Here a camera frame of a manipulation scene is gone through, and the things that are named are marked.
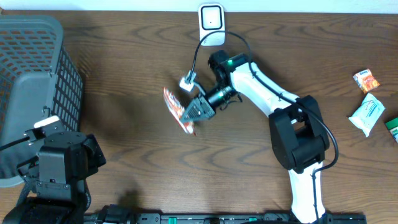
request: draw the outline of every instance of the wood grain surface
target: wood grain surface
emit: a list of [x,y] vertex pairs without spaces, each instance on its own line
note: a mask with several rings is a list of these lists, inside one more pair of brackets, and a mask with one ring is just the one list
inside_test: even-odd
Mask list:
[[[167,86],[184,103],[178,81],[192,65],[197,13],[6,11],[45,14],[64,28],[64,44],[84,76],[81,131],[96,135],[108,160],[88,178],[89,212],[103,205],[164,213],[256,213],[288,210],[289,176],[271,149],[267,118],[247,98],[183,133],[162,97]],[[384,123],[398,117],[398,16],[226,13],[228,30],[251,44],[259,67],[282,88],[312,95],[340,146],[322,173],[332,212],[364,213],[368,223],[398,223],[398,147]],[[245,52],[233,37],[198,54],[198,79],[215,78],[209,55]],[[364,94],[353,75],[370,68],[386,107],[366,138],[348,120]],[[334,156],[327,150],[326,161]],[[0,189],[0,220],[22,186]]]

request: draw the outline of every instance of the black cable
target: black cable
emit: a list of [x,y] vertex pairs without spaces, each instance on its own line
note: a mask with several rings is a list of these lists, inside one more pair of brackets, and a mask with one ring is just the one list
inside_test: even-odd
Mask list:
[[22,205],[22,203],[24,203],[26,201],[26,198],[29,195],[30,191],[32,190],[33,186],[34,186],[34,180],[29,179],[25,183],[24,188],[22,188],[22,190],[21,190],[21,194],[19,195],[16,206]]
[[220,106],[220,111],[223,111],[223,110],[225,110],[226,108],[228,108],[228,105],[230,105],[231,103],[237,103],[237,102],[238,102],[238,101],[236,101],[236,100],[228,101],[227,104],[225,104],[224,107]]
[[18,139],[18,140],[15,140],[15,141],[10,142],[8,144],[5,144],[3,146],[0,146],[0,152],[5,150],[5,149],[7,149],[7,148],[9,148],[9,147],[15,146],[16,144],[19,144],[21,142],[28,141],[28,140],[29,140],[29,136],[21,138],[21,139]]
[[312,172],[312,187],[313,187],[313,197],[314,197],[315,215],[317,216],[317,223],[319,223],[319,216],[318,216],[318,209],[317,209],[317,190],[316,190],[316,184],[315,184],[315,179],[316,179],[317,177],[315,176],[315,174],[316,174],[317,172],[319,172],[319,171],[329,169],[329,168],[333,167],[333,166],[336,164],[336,162],[337,162],[337,160],[338,160],[338,154],[339,154],[339,152],[338,152],[338,145],[337,145],[337,141],[336,141],[335,136],[334,136],[333,133],[330,131],[330,129],[328,128],[328,126],[326,126],[326,125],[324,124],[324,122],[321,121],[321,119],[320,119],[314,112],[312,112],[311,110],[306,109],[304,106],[298,104],[297,102],[295,102],[295,101],[293,101],[293,100],[291,100],[291,99],[288,99],[288,98],[284,97],[282,93],[278,93],[276,90],[274,90],[273,88],[271,88],[268,84],[266,84],[265,82],[263,82],[263,81],[256,75],[256,72],[253,70],[253,68],[252,68],[252,66],[251,66],[251,63],[252,63],[252,51],[251,51],[250,45],[246,42],[246,40],[245,40],[243,37],[241,37],[241,36],[238,35],[238,34],[235,34],[234,32],[223,31],[223,30],[214,31],[214,32],[211,32],[211,33],[207,34],[206,36],[204,36],[204,37],[202,38],[201,41],[199,41],[199,44],[198,44],[197,49],[195,50],[195,54],[194,54],[194,56],[193,56],[193,63],[192,63],[191,72],[190,72],[190,74],[189,74],[187,80],[190,80],[191,77],[192,77],[193,70],[195,69],[195,64],[196,64],[196,60],[197,60],[198,50],[199,50],[199,48],[200,48],[200,46],[201,46],[201,43],[202,43],[208,36],[210,36],[211,34],[215,34],[215,33],[218,33],[218,32],[228,33],[228,34],[231,34],[231,35],[233,35],[233,36],[235,36],[235,37],[241,39],[241,40],[244,42],[244,44],[246,45],[246,47],[248,48],[248,51],[249,51],[249,58],[248,58],[248,60],[249,60],[249,69],[250,69],[250,72],[252,73],[253,77],[254,77],[259,83],[261,83],[261,85],[263,85],[264,87],[266,87],[266,88],[267,88],[269,91],[271,91],[273,94],[277,95],[280,99],[282,99],[282,100],[284,100],[284,101],[290,103],[291,105],[296,105],[296,107],[297,107],[298,109],[302,110],[302,112],[304,112],[304,113],[308,114],[309,116],[311,116],[316,122],[318,122],[318,123],[325,129],[326,133],[329,135],[329,137],[330,137],[330,139],[331,139],[331,141],[332,141],[332,143],[333,143],[333,147],[335,148],[335,158],[332,160],[332,162],[331,162],[330,164],[328,164],[328,165],[326,165],[326,166],[323,166],[323,167],[321,167],[321,168],[319,168],[319,169],[315,169],[315,170]]

